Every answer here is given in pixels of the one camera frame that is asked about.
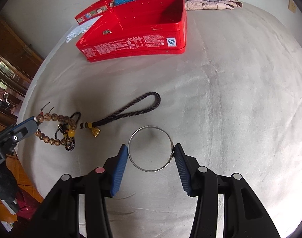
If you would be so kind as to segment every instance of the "open red container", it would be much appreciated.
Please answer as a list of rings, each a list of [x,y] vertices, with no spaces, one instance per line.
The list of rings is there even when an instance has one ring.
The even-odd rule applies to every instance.
[[[181,54],[186,45],[184,0],[136,0],[115,6],[77,42],[89,62]]]

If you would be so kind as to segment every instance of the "metal ring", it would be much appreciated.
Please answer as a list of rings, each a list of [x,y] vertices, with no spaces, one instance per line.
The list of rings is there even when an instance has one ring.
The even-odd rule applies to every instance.
[[[171,152],[171,155],[170,155],[169,160],[165,163],[164,166],[162,166],[162,167],[160,167],[160,168],[158,168],[158,169],[155,169],[155,170],[147,170],[147,169],[143,169],[143,168],[139,167],[139,166],[133,161],[133,159],[132,159],[132,157],[131,157],[131,155],[130,155],[130,146],[131,146],[131,142],[132,142],[133,137],[134,137],[139,131],[141,131],[141,130],[143,130],[143,129],[148,129],[148,128],[158,129],[158,130],[164,132],[164,133],[169,137],[170,143],[171,143],[171,151],[172,151],[172,152]],[[173,143],[172,138],[169,136],[169,134],[168,134],[165,130],[162,130],[160,127],[153,126],[153,125],[143,126],[143,127],[141,127],[140,129],[137,129],[137,130],[131,135],[131,137],[130,137],[130,139],[129,139],[129,141],[128,141],[128,156],[129,156],[129,159],[130,159],[131,163],[133,163],[133,165],[134,165],[136,168],[140,169],[141,171],[148,172],[148,173],[150,173],[150,172],[157,172],[157,171],[162,170],[164,167],[166,167],[166,166],[169,164],[169,162],[171,162],[172,158],[174,157],[174,152],[173,152],[173,151],[174,151],[174,143]]]

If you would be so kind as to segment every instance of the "white label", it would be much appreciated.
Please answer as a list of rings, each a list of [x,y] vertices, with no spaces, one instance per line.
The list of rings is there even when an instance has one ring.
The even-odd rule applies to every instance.
[[[176,39],[175,37],[167,37],[166,38],[167,46],[168,47],[175,47],[176,46]]]

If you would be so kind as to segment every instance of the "white bed sheet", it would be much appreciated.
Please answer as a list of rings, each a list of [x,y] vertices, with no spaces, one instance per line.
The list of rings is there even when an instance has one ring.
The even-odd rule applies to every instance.
[[[33,80],[19,121],[47,102],[58,114],[80,111],[82,121],[102,119],[148,91],[162,102],[150,113],[102,126],[97,138],[78,130],[72,152],[34,136],[20,142],[19,159],[41,195],[62,174],[81,176],[103,165],[139,127],[157,125],[216,174],[241,173],[280,235],[293,232],[302,219],[302,49],[275,17],[249,4],[187,12],[182,55],[88,63],[77,39],[66,44],[64,38]],[[56,124],[40,128],[53,137]],[[166,139],[142,133],[133,147],[136,162],[161,166],[169,156]],[[156,173],[128,161],[116,198],[106,203],[115,238],[189,237],[196,198],[183,191],[174,161]],[[84,232],[83,211],[80,222]]]

